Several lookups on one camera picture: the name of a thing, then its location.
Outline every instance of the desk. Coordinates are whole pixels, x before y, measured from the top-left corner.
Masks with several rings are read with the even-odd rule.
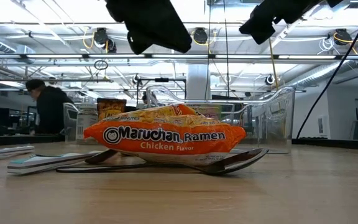
[[[358,150],[294,146],[228,177],[187,169],[17,177],[0,160],[0,224],[358,223]],[[37,153],[103,150],[36,144]]]

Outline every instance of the ramen noodle package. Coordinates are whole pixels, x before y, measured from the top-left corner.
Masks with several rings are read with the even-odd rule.
[[[110,116],[84,135],[146,161],[203,166],[224,159],[246,132],[175,105]]]
[[[123,113],[126,104],[127,100],[98,98],[99,120],[101,121],[112,115]]]

